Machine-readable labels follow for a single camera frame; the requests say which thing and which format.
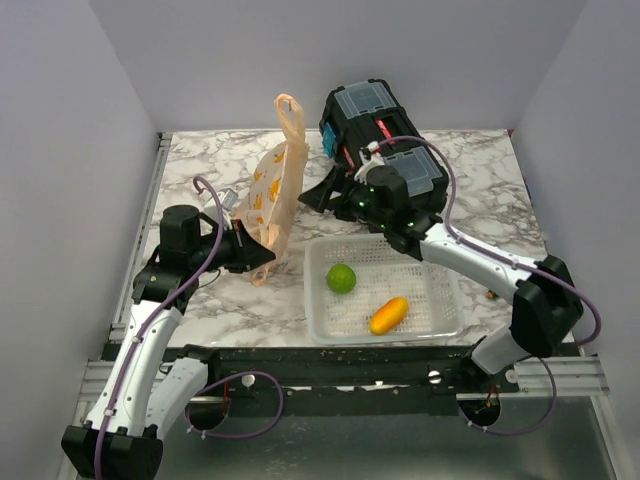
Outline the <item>translucent orange plastic bag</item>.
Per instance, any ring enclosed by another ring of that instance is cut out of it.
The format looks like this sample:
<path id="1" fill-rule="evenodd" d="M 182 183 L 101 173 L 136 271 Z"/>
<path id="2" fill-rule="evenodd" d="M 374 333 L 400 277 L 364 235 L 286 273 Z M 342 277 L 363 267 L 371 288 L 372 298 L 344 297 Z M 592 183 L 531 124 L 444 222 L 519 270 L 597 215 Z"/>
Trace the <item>translucent orange plastic bag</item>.
<path id="1" fill-rule="evenodd" d="M 274 105 L 284 140 L 262 157 L 247 195 L 234 212 L 251 237 L 275 254 L 273 260 L 251 273 L 254 286 L 264 284 L 269 270 L 287 249 L 309 158 L 302 106 L 285 93 L 275 99 Z"/>

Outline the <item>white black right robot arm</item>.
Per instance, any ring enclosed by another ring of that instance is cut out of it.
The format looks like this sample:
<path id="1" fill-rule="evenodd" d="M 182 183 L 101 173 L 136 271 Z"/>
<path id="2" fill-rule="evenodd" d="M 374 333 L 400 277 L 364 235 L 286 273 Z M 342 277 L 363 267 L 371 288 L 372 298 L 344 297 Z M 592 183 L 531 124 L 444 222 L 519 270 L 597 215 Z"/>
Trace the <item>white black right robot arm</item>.
<path id="1" fill-rule="evenodd" d="M 326 207 L 380 231 L 397 252 L 460 273 L 512 305 L 510 325 L 481 340 L 460 367 L 461 382 L 471 391 L 485 390 L 509 364 L 550 356 L 583 314 L 584 303 L 560 260 L 510 256 L 462 236 L 447 220 L 412 208 L 405 179 L 389 165 L 362 167 Z"/>

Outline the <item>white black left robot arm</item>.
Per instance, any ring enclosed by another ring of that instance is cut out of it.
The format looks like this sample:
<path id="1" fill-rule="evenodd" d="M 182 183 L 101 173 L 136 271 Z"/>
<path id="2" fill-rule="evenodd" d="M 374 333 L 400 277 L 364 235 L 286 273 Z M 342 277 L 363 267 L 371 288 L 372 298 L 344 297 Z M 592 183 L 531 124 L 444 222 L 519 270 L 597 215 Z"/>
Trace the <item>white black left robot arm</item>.
<path id="1" fill-rule="evenodd" d="M 162 458 L 167 410 L 153 411 L 152 386 L 168 341 L 199 286 L 199 276 L 242 257 L 244 226 L 217 223 L 198 208 L 164 210 L 159 243 L 136 275 L 125 337 L 99 398 L 61 446 L 89 479 L 152 479 Z"/>

